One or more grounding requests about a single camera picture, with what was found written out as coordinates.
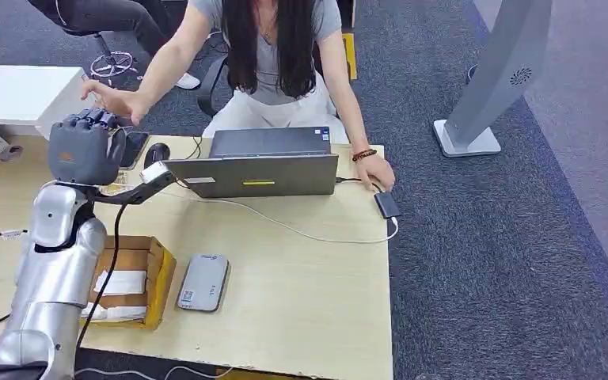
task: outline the smartphone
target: smartphone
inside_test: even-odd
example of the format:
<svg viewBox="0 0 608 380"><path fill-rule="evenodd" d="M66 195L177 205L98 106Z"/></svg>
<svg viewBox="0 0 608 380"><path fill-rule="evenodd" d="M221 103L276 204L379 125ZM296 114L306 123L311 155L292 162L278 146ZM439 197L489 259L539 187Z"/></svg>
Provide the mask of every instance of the smartphone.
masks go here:
<svg viewBox="0 0 608 380"><path fill-rule="evenodd" d="M131 170L136 166L146 148L150 134L148 132L130 132L127 134L127 146L124 148L120 169Z"/></svg>

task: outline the yellow sticker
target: yellow sticker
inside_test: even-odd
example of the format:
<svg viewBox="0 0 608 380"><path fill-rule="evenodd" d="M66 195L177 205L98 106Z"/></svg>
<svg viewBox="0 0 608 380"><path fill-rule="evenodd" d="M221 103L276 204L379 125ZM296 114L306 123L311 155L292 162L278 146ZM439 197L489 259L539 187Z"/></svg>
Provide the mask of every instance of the yellow sticker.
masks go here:
<svg viewBox="0 0 608 380"><path fill-rule="evenodd" d="M244 186L265 186L268 184L276 184L273 180L244 180Z"/></svg>
<svg viewBox="0 0 608 380"><path fill-rule="evenodd" d="M346 61L348 62L349 75L351 80L358 78L358 65L355 61L355 37L353 33L344 33L341 35L344 38L344 46L346 47Z"/></svg>

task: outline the laptop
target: laptop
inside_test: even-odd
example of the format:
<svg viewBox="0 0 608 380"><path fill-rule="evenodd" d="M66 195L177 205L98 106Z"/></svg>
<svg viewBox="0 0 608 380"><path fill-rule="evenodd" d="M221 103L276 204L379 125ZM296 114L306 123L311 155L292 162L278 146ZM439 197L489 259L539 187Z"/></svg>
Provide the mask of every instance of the laptop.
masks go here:
<svg viewBox="0 0 608 380"><path fill-rule="evenodd" d="M335 154L163 161L202 198L328 196L336 182Z"/></svg>
<svg viewBox="0 0 608 380"><path fill-rule="evenodd" d="M330 154L329 127L253 128L216 131L209 158Z"/></svg>

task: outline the black mouse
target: black mouse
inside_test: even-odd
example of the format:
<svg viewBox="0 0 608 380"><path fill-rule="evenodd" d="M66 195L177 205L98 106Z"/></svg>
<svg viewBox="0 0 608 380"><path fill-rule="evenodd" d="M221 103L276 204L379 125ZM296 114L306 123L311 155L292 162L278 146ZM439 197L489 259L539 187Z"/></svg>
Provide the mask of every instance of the black mouse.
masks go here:
<svg viewBox="0 0 608 380"><path fill-rule="evenodd" d="M168 160L171 155L169 147L161 142L153 144L146 152L146 159L143 162L143 168L147 169L148 166L153 165L155 162Z"/></svg>

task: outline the laptop lid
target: laptop lid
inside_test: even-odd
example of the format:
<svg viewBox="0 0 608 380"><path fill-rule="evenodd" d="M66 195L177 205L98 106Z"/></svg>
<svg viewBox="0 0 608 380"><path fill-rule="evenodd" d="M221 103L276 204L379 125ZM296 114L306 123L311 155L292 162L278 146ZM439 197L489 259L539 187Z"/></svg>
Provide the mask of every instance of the laptop lid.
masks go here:
<svg viewBox="0 0 608 380"><path fill-rule="evenodd" d="M319 196L334 193L335 154L164 161L202 198Z"/></svg>

